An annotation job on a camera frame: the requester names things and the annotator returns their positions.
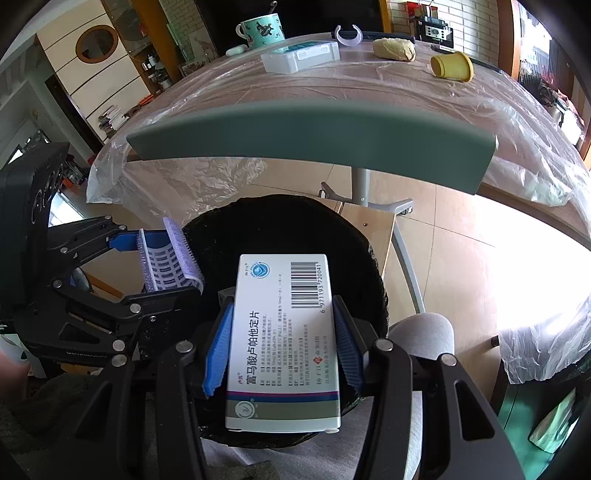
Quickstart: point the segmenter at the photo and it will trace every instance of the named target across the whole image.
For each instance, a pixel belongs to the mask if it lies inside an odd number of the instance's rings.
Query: teal patterned mug
[[[279,15],[269,14],[251,18],[236,25],[236,33],[248,42],[250,48],[262,47],[285,40]]]

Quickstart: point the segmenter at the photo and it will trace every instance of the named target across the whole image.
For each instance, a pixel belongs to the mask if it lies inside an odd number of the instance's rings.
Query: paper-wrapped food
[[[413,61],[414,43],[402,38],[379,38],[372,43],[374,55],[381,59]]]

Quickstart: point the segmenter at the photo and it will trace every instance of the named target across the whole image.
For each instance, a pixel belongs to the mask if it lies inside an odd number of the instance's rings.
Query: electronic device
[[[453,48],[453,28],[434,17],[411,17],[410,33],[417,40]]]

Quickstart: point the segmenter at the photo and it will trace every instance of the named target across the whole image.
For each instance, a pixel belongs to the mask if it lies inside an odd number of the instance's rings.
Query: plastic bag
[[[499,347],[510,383],[551,378],[591,349],[591,295],[543,322],[501,330]]]
[[[260,159],[183,159],[127,163],[125,137],[161,118],[261,100],[335,98],[367,100],[449,115],[498,136],[499,148],[484,181],[523,199],[549,206],[572,202],[589,226],[591,178],[575,148],[548,112],[503,73],[474,65],[469,83],[433,75],[430,44],[416,42],[416,60],[374,56],[371,42],[340,48],[340,61],[291,75],[267,73],[261,53],[329,34],[224,57],[166,90],[133,116],[97,156],[87,189],[89,202],[122,203],[140,218],[189,218],[229,198],[263,168]],[[428,132],[417,131],[417,153],[436,154]]]

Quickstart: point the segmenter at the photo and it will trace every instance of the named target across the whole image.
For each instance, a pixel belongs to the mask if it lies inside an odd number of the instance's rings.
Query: white brick wall
[[[392,30],[410,33],[407,3],[389,0]],[[453,28],[456,50],[490,62],[499,60],[499,12],[496,0],[433,0],[438,17]]]
[[[160,0],[160,5],[178,34],[181,48],[187,53],[189,59],[193,60],[189,35],[205,26],[197,5],[193,0]]]

